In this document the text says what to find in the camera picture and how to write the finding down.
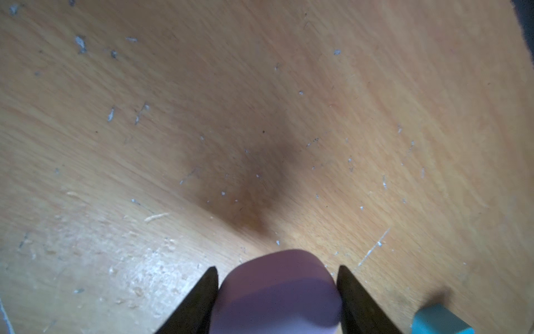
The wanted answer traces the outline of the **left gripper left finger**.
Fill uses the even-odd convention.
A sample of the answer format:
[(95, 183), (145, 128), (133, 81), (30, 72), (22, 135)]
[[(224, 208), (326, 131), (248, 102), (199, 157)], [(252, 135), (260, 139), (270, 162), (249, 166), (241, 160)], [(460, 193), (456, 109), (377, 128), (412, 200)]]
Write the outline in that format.
[(208, 333), (218, 289), (217, 268), (209, 267), (156, 334)]

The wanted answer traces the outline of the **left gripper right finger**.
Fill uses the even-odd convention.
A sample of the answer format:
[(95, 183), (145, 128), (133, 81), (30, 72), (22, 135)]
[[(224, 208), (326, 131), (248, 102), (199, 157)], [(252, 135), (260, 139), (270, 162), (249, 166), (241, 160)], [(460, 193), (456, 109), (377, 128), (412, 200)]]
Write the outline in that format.
[(345, 265), (339, 267), (337, 289), (342, 298), (343, 334), (402, 334)]

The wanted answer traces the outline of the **pink earbud case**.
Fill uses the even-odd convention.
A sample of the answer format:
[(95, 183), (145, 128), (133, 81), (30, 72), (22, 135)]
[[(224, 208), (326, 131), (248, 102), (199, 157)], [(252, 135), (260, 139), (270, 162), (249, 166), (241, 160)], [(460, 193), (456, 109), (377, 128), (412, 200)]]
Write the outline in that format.
[(317, 256), (284, 250), (250, 260), (222, 282), (210, 333), (335, 333), (342, 298)]

